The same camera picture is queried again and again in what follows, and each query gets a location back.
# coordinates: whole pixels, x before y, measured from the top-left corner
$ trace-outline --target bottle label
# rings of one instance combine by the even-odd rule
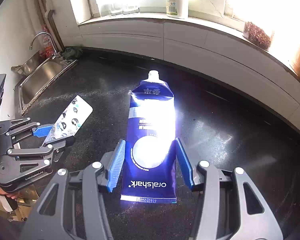
[[[178,0],[166,0],[167,14],[178,15],[177,5]]]

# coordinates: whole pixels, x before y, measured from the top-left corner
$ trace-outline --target white bottle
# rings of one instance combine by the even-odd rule
[[[188,0],[166,0],[167,16],[185,19],[188,18]]]

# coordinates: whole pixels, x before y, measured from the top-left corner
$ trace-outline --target black countertop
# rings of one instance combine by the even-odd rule
[[[76,95],[93,108],[77,132],[70,153],[56,163],[54,172],[59,168],[84,169],[100,160],[103,153],[112,151],[120,138],[125,138],[129,91],[146,79],[151,69],[159,71],[160,79],[169,84],[175,95],[176,135],[183,138],[198,158],[212,162],[217,168],[244,168],[265,197],[283,233],[290,232],[300,219],[297,205],[300,202],[300,141],[237,104],[214,95],[223,93],[226,98],[228,89],[156,60],[86,50],[78,65],[38,98],[26,116],[42,124],[54,123]],[[20,109],[16,101],[18,115]],[[42,138],[32,137],[20,144],[22,148],[39,147],[42,141]],[[35,184],[39,194],[50,178]],[[176,204],[121,201],[120,191],[121,178],[113,193],[104,198],[115,240],[188,239],[197,193],[184,185],[178,164]],[[77,231],[82,236],[80,203],[76,214]]]

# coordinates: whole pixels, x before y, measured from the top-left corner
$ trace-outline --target barcode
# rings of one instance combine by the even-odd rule
[[[169,12],[176,12],[175,6],[169,6]]]

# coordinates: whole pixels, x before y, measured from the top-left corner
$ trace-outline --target white threaded nozzle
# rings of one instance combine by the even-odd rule
[[[159,79],[159,72],[156,70],[150,70],[148,74],[148,79],[151,81],[157,81]]]

